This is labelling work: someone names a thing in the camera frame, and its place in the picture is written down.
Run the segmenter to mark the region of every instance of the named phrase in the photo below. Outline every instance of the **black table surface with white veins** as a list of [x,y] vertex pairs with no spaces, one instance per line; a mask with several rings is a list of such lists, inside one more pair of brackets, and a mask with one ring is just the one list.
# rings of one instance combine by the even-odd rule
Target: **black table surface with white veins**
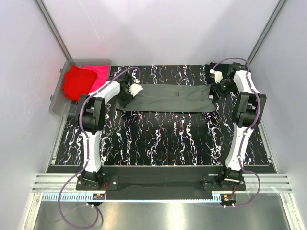
[[[112,66],[114,77],[127,66]],[[139,66],[143,84],[204,85],[205,66]],[[132,70],[134,79],[138,78]],[[100,139],[104,165],[221,165],[234,133],[231,120],[236,96],[215,104],[209,113],[131,112],[106,104],[106,124]],[[83,140],[73,117],[67,118],[56,165],[83,164]],[[258,128],[250,137],[245,164],[267,165]]]

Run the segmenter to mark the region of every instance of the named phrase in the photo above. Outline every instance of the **pink cloth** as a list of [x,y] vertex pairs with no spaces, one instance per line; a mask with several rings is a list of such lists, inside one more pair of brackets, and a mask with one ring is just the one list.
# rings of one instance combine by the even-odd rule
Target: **pink cloth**
[[98,90],[101,86],[103,86],[107,80],[108,73],[109,73],[110,66],[82,66],[81,69],[89,69],[97,73],[97,78],[92,84],[92,87],[89,91],[95,92]]

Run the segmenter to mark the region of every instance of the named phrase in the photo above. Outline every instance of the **folded gray cloth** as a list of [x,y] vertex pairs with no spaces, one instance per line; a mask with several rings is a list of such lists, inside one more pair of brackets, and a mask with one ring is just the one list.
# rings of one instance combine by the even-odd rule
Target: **folded gray cloth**
[[140,85],[143,90],[125,108],[118,103],[116,103],[116,108],[126,111],[153,112],[211,112],[215,110],[209,99],[210,85]]

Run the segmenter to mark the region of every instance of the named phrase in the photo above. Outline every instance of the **cable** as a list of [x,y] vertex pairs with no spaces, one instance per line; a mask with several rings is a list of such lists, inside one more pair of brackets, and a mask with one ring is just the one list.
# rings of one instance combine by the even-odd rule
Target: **cable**
[[256,123],[257,123],[257,121],[258,121],[258,119],[259,119],[259,116],[260,116],[261,103],[260,103],[260,98],[259,98],[258,94],[256,93],[256,91],[255,91],[254,89],[252,89],[250,80],[249,80],[249,78],[248,78],[248,73],[249,73],[249,71],[250,71],[250,63],[249,63],[247,60],[245,60],[244,58],[241,58],[241,57],[230,57],[230,58],[226,58],[226,59],[220,61],[219,63],[217,63],[212,69],[214,70],[215,67],[217,67],[217,66],[218,66],[219,64],[221,64],[222,62],[227,61],[227,60],[231,60],[231,59],[239,59],[239,60],[245,61],[246,64],[248,65],[248,70],[246,71],[246,80],[247,80],[247,82],[248,82],[248,85],[249,85],[250,90],[253,92],[253,94],[255,94],[255,96],[256,96],[256,98],[257,98],[257,102],[258,102],[256,118],[255,118],[255,120],[253,121],[253,123],[252,123],[249,127],[247,127],[247,128],[245,129],[244,134],[243,134],[243,137],[242,137],[242,140],[241,140],[241,143],[240,143],[239,154],[238,154],[239,164],[240,164],[240,168],[241,168],[242,172],[248,173],[248,174],[254,174],[254,175],[256,176],[257,180],[258,180],[258,190],[257,190],[257,192],[256,192],[256,194],[255,194],[255,196],[254,196],[254,198],[252,198],[250,201],[248,201],[248,202],[246,202],[246,203],[244,203],[244,204],[236,205],[236,207],[244,207],[244,206],[249,205],[249,204],[251,204],[252,202],[254,202],[254,200],[258,197],[258,195],[259,195],[259,193],[260,193],[260,187],[261,187],[260,178],[259,178],[259,176],[257,175],[257,173],[255,173],[255,172],[253,172],[253,171],[246,171],[246,170],[244,169],[243,165],[242,165],[242,162],[241,162],[241,151],[242,151],[242,146],[243,146],[243,142],[244,142],[244,139],[245,139],[245,135],[246,135],[247,131],[248,131],[250,128],[254,128],[254,126],[256,125]]
[[96,220],[94,221],[94,223],[91,224],[90,226],[87,226],[87,227],[80,227],[80,226],[74,225],[74,224],[70,223],[70,222],[65,218],[65,216],[64,216],[64,214],[63,214],[63,212],[62,212],[62,209],[61,209],[61,204],[60,204],[60,198],[61,198],[62,192],[64,191],[64,188],[68,185],[68,183],[69,183],[75,176],[79,175],[80,173],[82,173],[82,172],[85,170],[85,168],[87,167],[88,162],[89,162],[89,158],[90,158],[90,143],[89,143],[89,140],[88,140],[89,137],[88,137],[87,133],[85,132],[83,126],[82,126],[82,114],[83,114],[85,105],[86,105],[86,103],[87,103],[91,98],[93,98],[94,96],[96,96],[97,94],[99,94],[102,90],[104,90],[107,86],[109,86],[113,81],[115,81],[117,78],[119,78],[121,75],[123,75],[125,72],[129,71],[130,69],[137,69],[137,71],[139,72],[139,79],[140,79],[140,77],[141,77],[141,71],[140,71],[140,69],[139,69],[138,67],[129,67],[129,68],[127,68],[126,70],[122,71],[120,74],[118,74],[116,77],[114,77],[112,80],[110,80],[108,84],[103,85],[99,90],[97,90],[95,93],[93,93],[93,94],[90,95],[88,98],[86,98],[86,100],[85,100],[84,103],[82,104],[82,107],[81,107],[81,110],[80,110],[80,116],[79,116],[79,126],[80,126],[81,131],[82,131],[82,132],[85,134],[85,136],[86,136],[86,143],[87,143],[87,159],[84,159],[84,160],[86,161],[86,163],[85,163],[84,167],[83,167],[80,171],[78,171],[74,176],[72,176],[72,177],[64,184],[64,186],[61,188],[61,191],[60,191],[59,197],[58,197],[58,208],[59,208],[59,213],[60,213],[62,219],[63,219],[68,225],[70,225],[71,227],[74,227],[74,228],[76,228],[76,229],[90,229],[91,227],[93,227],[93,226],[97,223],[98,218],[99,218],[99,209],[98,209],[96,206],[92,205],[92,207],[94,207],[95,210],[96,210],[96,212],[97,212],[97,218],[96,218]]

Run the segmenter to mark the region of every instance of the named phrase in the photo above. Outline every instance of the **purple cable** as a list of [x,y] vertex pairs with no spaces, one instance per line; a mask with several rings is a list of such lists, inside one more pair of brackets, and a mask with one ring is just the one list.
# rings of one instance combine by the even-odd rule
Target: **purple cable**
[[255,94],[256,98],[257,98],[257,102],[258,102],[258,106],[257,106],[257,113],[256,113],[256,118],[255,120],[253,121],[253,123],[247,127],[244,131],[244,135],[243,135],[243,138],[241,140],[241,143],[240,143],[240,147],[239,147],[239,154],[238,154],[238,158],[239,158],[239,164],[240,164],[240,167],[241,167],[241,170],[242,172],[244,173],[248,173],[248,174],[254,174],[258,180],[258,190],[256,192],[256,195],[254,196],[254,198],[252,198],[250,201],[244,203],[244,204],[241,204],[241,205],[236,205],[236,207],[244,207],[246,205],[249,205],[251,204],[259,195],[259,192],[260,192],[260,188],[261,188],[261,184],[260,184],[260,178],[259,176],[257,175],[257,173],[253,172],[253,171],[246,171],[242,165],[242,162],[241,162],[241,151],[242,151],[242,146],[243,146],[243,142],[244,142],[244,139],[245,139],[245,134],[246,132],[250,129],[250,128],[254,128],[254,126],[256,125],[257,121],[258,121],[258,118],[260,116],[260,108],[261,108],[261,103],[260,103],[260,98],[258,96],[258,94],[256,93],[256,91],[254,89],[251,88],[251,83],[250,83],[250,80],[248,78],[248,73],[250,71],[250,63],[245,60],[244,58],[241,58],[241,57],[230,57],[230,58],[226,58],[222,61],[220,61],[219,63],[217,63],[212,69],[214,70],[215,67],[217,67],[219,64],[221,64],[222,62],[226,61],[226,60],[231,60],[231,59],[239,59],[239,60],[242,60],[242,61],[245,61],[248,65],[248,70],[246,72],[246,80],[248,82],[248,85],[249,85],[249,88],[251,89],[251,91]]
[[134,67],[134,66],[133,66],[133,67],[129,67],[128,69],[122,71],[120,74],[118,74],[116,77],[114,77],[108,84],[103,85],[97,92],[93,93],[93,94],[90,95],[88,98],[86,98],[86,100],[85,100],[84,103],[82,104],[82,107],[81,107],[81,110],[80,110],[80,116],[79,116],[79,126],[80,126],[81,131],[82,131],[82,132],[85,134],[85,136],[86,136],[86,143],[87,143],[87,159],[84,159],[84,160],[86,161],[86,164],[85,164],[85,166],[84,166],[80,171],[78,171],[74,176],[72,176],[72,177],[64,184],[64,186],[61,188],[61,191],[60,191],[59,197],[58,197],[58,208],[59,208],[59,213],[60,213],[62,219],[63,219],[68,225],[70,225],[70,226],[72,226],[72,227],[74,227],[74,228],[76,228],[76,229],[90,229],[91,227],[93,227],[93,226],[97,223],[98,217],[99,217],[99,209],[98,209],[96,206],[94,206],[94,208],[95,208],[95,210],[96,210],[96,212],[97,212],[97,218],[96,218],[95,222],[94,222],[93,224],[91,224],[90,226],[87,226],[87,227],[76,226],[76,225],[70,223],[70,222],[65,218],[65,216],[64,216],[64,214],[63,214],[63,212],[62,212],[62,209],[61,209],[61,204],[60,204],[60,198],[61,198],[62,192],[64,191],[64,188],[68,185],[68,183],[69,183],[75,176],[79,175],[80,173],[82,173],[82,172],[85,170],[85,168],[86,168],[87,165],[88,165],[89,158],[90,158],[90,143],[89,143],[89,141],[88,141],[88,138],[89,138],[89,137],[88,137],[87,133],[85,132],[83,126],[82,126],[82,114],[83,114],[85,105],[86,105],[86,103],[87,103],[92,97],[96,96],[98,93],[100,93],[102,90],[104,90],[107,86],[109,86],[110,83],[112,83],[113,81],[115,81],[117,78],[119,78],[121,75],[123,75],[125,72],[129,71],[130,69],[137,69],[137,71],[139,72],[139,79],[140,79],[140,77],[141,77],[141,71],[140,71],[140,69],[139,69],[138,67]]

